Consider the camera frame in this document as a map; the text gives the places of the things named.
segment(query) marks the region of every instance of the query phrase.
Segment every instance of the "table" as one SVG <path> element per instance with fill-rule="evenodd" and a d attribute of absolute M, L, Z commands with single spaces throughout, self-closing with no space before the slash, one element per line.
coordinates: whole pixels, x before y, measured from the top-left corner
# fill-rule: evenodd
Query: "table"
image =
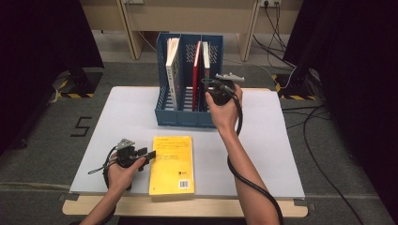
<path fill-rule="evenodd" d="M 81 194 L 78 201 L 65 201 L 67 215 L 85 215 L 107 188 L 101 172 L 87 173 L 103 163 L 121 138 L 135 141 L 137 148 L 152 150 L 154 136 L 191 135 L 195 194 L 152 198 L 147 195 L 150 167 L 134 176 L 131 191 L 119 202 L 120 216 L 243 217 L 233 175 L 226 166 L 226 151 L 216 129 L 159 127 L 155 105 L 159 87 L 114 87 L 102 111 L 90 144 L 70 188 Z M 252 157 L 270 193 L 279 201 L 285 217 L 304 217 L 306 206 L 296 163 L 287 138 L 282 110 L 275 92 L 244 89 L 244 120 L 240 139 Z"/>

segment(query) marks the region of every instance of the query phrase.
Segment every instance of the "black cable on floor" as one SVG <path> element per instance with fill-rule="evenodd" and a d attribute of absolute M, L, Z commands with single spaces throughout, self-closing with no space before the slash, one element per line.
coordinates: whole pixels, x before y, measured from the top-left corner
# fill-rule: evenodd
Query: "black cable on floor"
<path fill-rule="evenodd" d="M 319 108 L 323 105 L 319 105 L 319 106 L 304 106 L 304 107 L 294 107 L 294 108 L 286 108 L 286 109 L 282 109 L 282 111 L 293 111 L 293 110 L 305 110 L 305 109 L 314 109 L 314 108 Z"/>
<path fill-rule="evenodd" d="M 351 209 L 352 213 L 355 215 L 355 217 L 357 218 L 358 222 L 360 224 L 363 224 L 363 221 L 360 219 L 360 216 L 358 215 L 358 213 L 355 211 L 354 207 L 350 204 L 350 202 L 345 198 L 345 196 L 343 195 L 343 193 L 330 181 L 330 179 L 328 178 L 328 176 L 325 174 L 325 172 L 322 170 L 322 168 L 320 167 L 318 161 L 316 160 L 313 150 L 311 149 L 310 145 L 308 144 L 308 140 L 307 140 L 307 135 L 306 135 L 306 126 L 307 126 L 307 122 L 308 120 L 312 117 L 312 115 L 315 113 L 315 111 L 317 111 L 318 109 L 322 108 L 324 105 L 320 105 L 318 107 L 316 107 L 315 109 L 313 109 L 311 111 L 311 113 L 307 116 L 307 118 L 304 121 L 304 126 L 302 127 L 302 132 L 304 135 L 304 141 L 305 141 L 305 145 L 307 146 L 308 152 L 310 153 L 311 158 L 313 159 L 316 167 L 318 168 L 318 170 L 322 173 L 322 175 L 325 177 L 325 179 L 328 181 L 328 183 L 334 188 L 334 190 L 336 190 L 336 192 L 340 195 L 340 197 L 343 199 L 343 201 L 348 205 L 348 207 Z"/>
<path fill-rule="evenodd" d="M 323 119 L 323 120 L 331 120 L 330 118 L 325 118 L 322 116 L 319 116 L 320 114 L 323 113 L 328 113 L 328 112 L 319 112 L 315 115 L 312 116 L 312 118 L 318 118 L 318 119 Z M 304 113 L 304 112 L 284 112 L 284 114 L 301 114 L 301 115 L 309 115 L 308 113 Z"/>
<path fill-rule="evenodd" d="M 289 114 L 289 113 L 297 113 L 297 114 L 309 115 L 309 114 L 307 114 L 307 113 L 300 113 L 300 112 L 284 112 L 284 113 L 286 113 L 286 114 Z M 323 120 L 331 120 L 330 118 L 324 118 L 324 117 L 318 116 L 319 114 L 322 114 L 322 113 L 326 113 L 326 112 L 317 113 L 316 115 L 311 116 L 311 118 L 319 118 L 319 119 L 323 119 Z M 294 128 L 294 127 L 300 126 L 300 125 L 302 125 L 302 124 L 304 124 L 304 121 L 303 121 L 303 122 L 300 122 L 300 123 L 297 123 L 297 124 L 295 124 L 295 125 L 286 127 L 286 129 Z"/>

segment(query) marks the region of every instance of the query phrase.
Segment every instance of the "white book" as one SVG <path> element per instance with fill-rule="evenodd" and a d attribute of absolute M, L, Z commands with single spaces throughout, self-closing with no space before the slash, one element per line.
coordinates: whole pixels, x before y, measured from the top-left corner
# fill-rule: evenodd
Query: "white book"
<path fill-rule="evenodd" d="M 178 74 L 178 37 L 167 39 L 167 80 L 169 81 L 170 96 L 173 102 L 174 110 L 178 109 L 178 96 L 179 96 L 179 78 Z"/>
<path fill-rule="evenodd" d="M 204 75 L 205 79 L 210 78 L 210 49 L 207 41 L 202 41 L 203 47 L 203 63 L 204 63 Z"/>
<path fill-rule="evenodd" d="M 205 80 L 210 79 L 210 43 L 207 41 L 202 41 L 202 53 L 203 53 L 203 78 Z M 207 112 L 207 103 L 205 101 L 205 91 L 208 90 L 209 81 L 205 81 L 204 90 L 202 90 L 202 112 Z"/>

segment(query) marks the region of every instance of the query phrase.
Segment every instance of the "black curtain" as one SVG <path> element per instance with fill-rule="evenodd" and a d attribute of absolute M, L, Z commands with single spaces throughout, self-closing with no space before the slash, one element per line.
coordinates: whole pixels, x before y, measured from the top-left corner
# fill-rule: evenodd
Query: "black curtain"
<path fill-rule="evenodd" d="M 61 72 L 103 64 L 79 0 L 3 1 L 0 31 L 1 154 L 32 124 Z"/>
<path fill-rule="evenodd" d="M 305 60 L 326 2 L 304 0 L 285 59 Z M 352 154 L 398 223 L 398 1 L 339 2 L 335 26 L 311 66 Z"/>

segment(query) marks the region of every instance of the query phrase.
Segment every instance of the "wall outlet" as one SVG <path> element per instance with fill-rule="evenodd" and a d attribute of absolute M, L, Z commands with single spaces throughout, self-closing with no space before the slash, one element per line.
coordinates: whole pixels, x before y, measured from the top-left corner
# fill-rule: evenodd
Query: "wall outlet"
<path fill-rule="evenodd" d="M 261 0 L 260 7 L 263 7 L 265 2 L 266 2 L 266 0 Z M 282 0 L 268 0 L 268 7 L 269 8 L 276 7 L 277 4 L 279 4 L 279 6 L 281 6 L 281 2 L 282 2 Z"/>

